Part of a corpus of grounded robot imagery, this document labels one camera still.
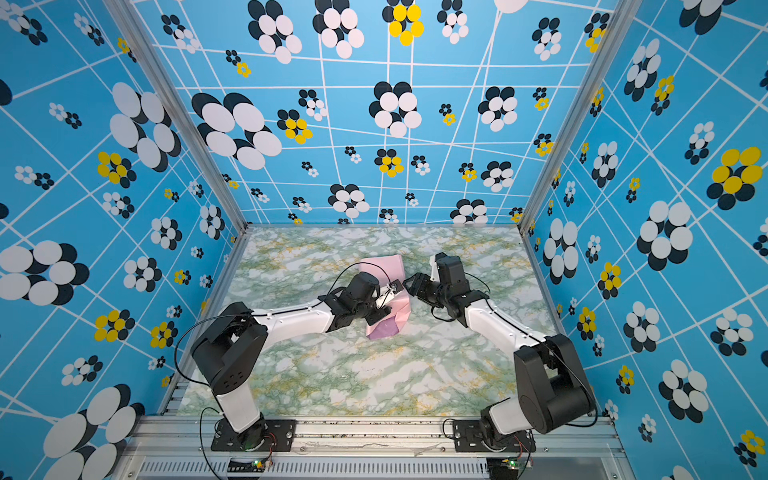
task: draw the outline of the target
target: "black mounting plate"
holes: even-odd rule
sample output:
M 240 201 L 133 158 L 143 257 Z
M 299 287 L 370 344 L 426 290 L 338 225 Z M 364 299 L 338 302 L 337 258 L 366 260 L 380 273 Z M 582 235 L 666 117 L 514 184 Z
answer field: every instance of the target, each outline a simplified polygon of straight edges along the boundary
M 536 442 L 526 436 L 525 432 L 519 432 L 517 439 L 512 438 L 509 445 L 503 450 L 491 450 L 482 441 L 482 431 L 479 420 L 454 420 L 453 421 L 453 445 L 457 452 L 510 452 L 520 453 L 520 443 L 523 452 L 535 452 Z
M 267 433 L 272 433 L 277 439 L 277 445 L 272 447 L 273 452 L 290 452 L 293 444 L 293 433 L 296 430 L 296 420 L 264 420 L 264 441 L 251 452 L 268 452 L 272 442 Z M 226 419 L 216 422 L 214 429 L 214 441 L 210 444 L 213 452 L 244 452 L 243 446 L 237 439 L 237 434 L 232 430 Z

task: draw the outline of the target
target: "green and white marble surface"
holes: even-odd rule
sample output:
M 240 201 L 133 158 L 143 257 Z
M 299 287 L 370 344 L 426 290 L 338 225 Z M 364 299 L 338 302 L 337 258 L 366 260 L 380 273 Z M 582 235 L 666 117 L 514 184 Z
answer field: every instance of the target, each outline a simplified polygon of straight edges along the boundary
M 345 266 L 367 257 L 399 254 L 406 276 L 428 273 L 430 255 L 441 251 L 459 255 L 506 312 L 555 333 L 520 233 L 510 227 L 257 228 L 224 305 L 312 301 Z M 337 286 L 356 271 L 349 269 Z M 484 288 L 471 277 L 470 284 Z M 515 395 L 507 356 L 460 323 L 433 318 L 425 303 L 411 298 L 411 306 L 406 326 L 393 337 L 369 340 L 360 319 L 262 352 L 248 381 L 264 415 L 478 415 Z M 199 371 L 194 375 L 201 379 Z M 181 403 L 181 415 L 217 406 L 208 388 L 195 384 Z

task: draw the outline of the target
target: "pink fabric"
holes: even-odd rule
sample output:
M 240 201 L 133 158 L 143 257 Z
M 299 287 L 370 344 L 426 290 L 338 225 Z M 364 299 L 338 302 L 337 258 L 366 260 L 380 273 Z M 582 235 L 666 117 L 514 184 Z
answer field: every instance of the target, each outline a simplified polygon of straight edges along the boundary
M 400 255 L 391 255 L 389 257 L 373 257 L 364 258 L 361 262 L 373 263 L 378 265 L 386 271 L 389 275 L 389 279 L 400 280 L 402 282 L 406 279 L 406 269 L 402 265 L 402 257 Z M 387 279 L 384 272 L 379 270 L 373 265 L 360 265 L 361 272 L 367 272 L 379 279 L 379 285 L 386 285 Z M 384 317 L 374 326 L 366 327 L 366 335 L 369 339 L 375 340 L 385 338 L 387 336 L 393 336 L 397 334 L 411 315 L 411 300 L 408 292 L 403 290 L 395 295 L 394 300 L 390 300 L 387 305 L 392 307 L 392 312 Z

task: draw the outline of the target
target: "blue patterned wall panel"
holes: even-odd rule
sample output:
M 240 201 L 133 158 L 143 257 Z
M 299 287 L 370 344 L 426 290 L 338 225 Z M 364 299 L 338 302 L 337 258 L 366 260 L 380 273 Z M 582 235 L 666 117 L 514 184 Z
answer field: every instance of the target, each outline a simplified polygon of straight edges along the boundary
M 527 232 L 638 478 L 768 477 L 766 23 L 643 2 Z
M 236 233 L 101 2 L 0 18 L 0 478 L 103 478 Z
M 616 4 L 134 7 L 250 221 L 512 223 Z

